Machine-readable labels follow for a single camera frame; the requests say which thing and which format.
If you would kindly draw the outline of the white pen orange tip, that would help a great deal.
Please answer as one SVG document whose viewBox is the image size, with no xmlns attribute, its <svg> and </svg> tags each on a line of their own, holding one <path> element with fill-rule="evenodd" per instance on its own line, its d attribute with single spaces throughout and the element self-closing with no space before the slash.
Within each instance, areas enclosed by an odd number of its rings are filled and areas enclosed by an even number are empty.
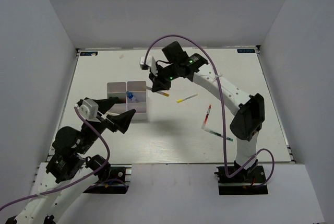
<svg viewBox="0 0 334 224">
<path fill-rule="evenodd" d="M 149 91 L 151 91 L 151 92 L 153 92 L 153 90 L 152 90 L 151 87 L 146 86 L 146 89 L 149 90 Z M 169 97 L 170 96 L 168 93 L 163 92 L 163 91 L 156 91 L 156 92 L 153 92 L 153 93 L 157 93 L 157 94 L 165 96 L 165 97 Z"/>
</svg>

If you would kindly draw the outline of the white pen yellow band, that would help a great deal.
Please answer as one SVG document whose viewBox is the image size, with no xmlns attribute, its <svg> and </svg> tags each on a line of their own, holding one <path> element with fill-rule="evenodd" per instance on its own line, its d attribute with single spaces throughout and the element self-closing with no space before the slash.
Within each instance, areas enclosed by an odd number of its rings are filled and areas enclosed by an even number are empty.
<svg viewBox="0 0 334 224">
<path fill-rule="evenodd" d="M 197 93 L 195 93 L 195 94 L 193 94 L 193 95 L 190 95 L 190 96 L 188 96 L 188 97 L 186 97 L 186 98 L 179 99 L 179 100 L 176 101 L 176 103 L 184 102 L 184 101 L 189 100 L 189 99 L 192 99 L 192 98 L 194 98 L 194 97 L 196 97 L 196 96 L 198 96 Z"/>
</svg>

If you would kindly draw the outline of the blue cap glue bottle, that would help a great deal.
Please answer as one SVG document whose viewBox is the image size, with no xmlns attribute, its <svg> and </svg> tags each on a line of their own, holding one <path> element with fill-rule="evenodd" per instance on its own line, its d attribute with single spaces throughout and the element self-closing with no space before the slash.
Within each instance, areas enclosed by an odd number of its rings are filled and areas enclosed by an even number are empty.
<svg viewBox="0 0 334 224">
<path fill-rule="evenodd" d="M 130 103 L 137 103 L 138 102 L 137 98 L 135 97 L 135 95 L 132 92 L 126 91 L 126 95 L 127 95 L 128 101 Z"/>
</svg>

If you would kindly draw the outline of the red pen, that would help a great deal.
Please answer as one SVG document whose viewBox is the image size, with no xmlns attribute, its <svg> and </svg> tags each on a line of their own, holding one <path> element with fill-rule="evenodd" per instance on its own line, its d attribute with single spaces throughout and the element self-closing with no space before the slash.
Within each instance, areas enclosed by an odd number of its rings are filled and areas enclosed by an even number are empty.
<svg viewBox="0 0 334 224">
<path fill-rule="evenodd" d="M 204 119 L 204 126 L 205 126 L 206 123 L 207 123 L 207 120 L 208 120 L 208 117 L 209 117 L 209 114 L 210 114 L 211 107 L 212 107 L 212 104 L 209 104 L 209 106 L 208 106 L 208 110 L 207 110 L 207 113 L 206 113 L 206 116 L 205 116 L 205 119 Z"/>
</svg>

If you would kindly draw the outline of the green highlighter marker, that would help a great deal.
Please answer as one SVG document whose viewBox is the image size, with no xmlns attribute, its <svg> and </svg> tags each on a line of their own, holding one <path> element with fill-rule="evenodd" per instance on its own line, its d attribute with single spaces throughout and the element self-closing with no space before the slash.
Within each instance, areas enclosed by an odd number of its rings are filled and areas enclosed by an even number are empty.
<svg viewBox="0 0 334 224">
<path fill-rule="evenodd" d="M 108 98 L 111 98 L 111 97 L 118 97 L 120 100 L 125 100 L 126 99 L 126 94 L 124 94 L 124 93 L 111 93 L 111 94 L 108 94 Z"/>
</svg>

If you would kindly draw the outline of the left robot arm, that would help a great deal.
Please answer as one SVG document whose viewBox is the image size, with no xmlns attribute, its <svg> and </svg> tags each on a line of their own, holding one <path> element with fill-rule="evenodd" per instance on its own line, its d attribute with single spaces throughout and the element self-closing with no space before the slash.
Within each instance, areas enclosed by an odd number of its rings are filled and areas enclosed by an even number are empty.
<svg viewBox="0 0 334 224">
<path fill-rule="evenodd" d="M 119 102 L 118 97 L 107 99 L 84 98 L 74 110 L 83 124 L 80 130 L 70 126 L 60 128 L 52 143 L 54 155 L 38 191 L 23 198 L 24 209 L 7 223 L 57 223 L 67 208 L 86 190 L 101 184 L 125 183 L 125 172 L 109 163 L 111 151 L 102 133 L 108 129 L 125 134 L 136 110 L 109 115 Z"/>
</svg>

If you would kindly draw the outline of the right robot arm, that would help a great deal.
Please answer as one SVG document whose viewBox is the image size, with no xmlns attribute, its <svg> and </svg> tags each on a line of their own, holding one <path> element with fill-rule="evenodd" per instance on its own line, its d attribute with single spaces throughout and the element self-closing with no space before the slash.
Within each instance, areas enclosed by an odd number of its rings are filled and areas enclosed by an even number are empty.
<svg viewBox="0 0 334 224">
<path fill-rule="evenodd" d="M 152 92 L 169 90 L 171 82 L 177 78 L 189 81 L 206 89 L 234 116 L 230 130 L 237 140 L 237 153 L 234 161 L 235 171 L 228 177 L 249 181 L 255 174 L 258 164 L 256 155 L 257 137 L 265 120 L 264 98 L 259 93 L 250 95 L 240 90 L 227 79 L 218 75 L 213 61 L 200 54 L 188 55 L 177 41 L 162 49 L 166 66 L 158 64 L 154 57 L 146 54 L 140 59 L 142 69 L 149 69 Z"/>
</svg>

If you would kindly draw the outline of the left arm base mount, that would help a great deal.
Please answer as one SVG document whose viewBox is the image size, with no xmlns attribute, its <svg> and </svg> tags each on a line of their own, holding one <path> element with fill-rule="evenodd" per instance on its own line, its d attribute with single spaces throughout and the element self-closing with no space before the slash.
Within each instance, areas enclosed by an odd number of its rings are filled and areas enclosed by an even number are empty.
<svg viewBox="0 0 334 224">
<path fill-rule="evenodd" d="M 131 165 L 112 165 L 109 172 L 92 186 L 88 187 L 85 194 L 126 194 L 130 186 L 132 174 Z"/>
</svg>

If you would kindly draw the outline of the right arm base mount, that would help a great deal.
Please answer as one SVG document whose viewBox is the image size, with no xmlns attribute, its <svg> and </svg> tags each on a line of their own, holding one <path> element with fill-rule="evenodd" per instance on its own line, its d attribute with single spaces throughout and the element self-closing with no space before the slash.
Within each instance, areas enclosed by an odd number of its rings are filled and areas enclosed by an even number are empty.
<svg viewBox="0 0 334 224">
<path fill-rule="evenodd" d="M 246 179 L 241 173 L 233 178 L 226 177 L 224 166 L 218 166 L 214 174 L 218 179 L 220 196 L 268 195 L 267 185 L 259 187 L 259 185 L 266 181 L 263 166 L 257 166 Z"/>
</svg>

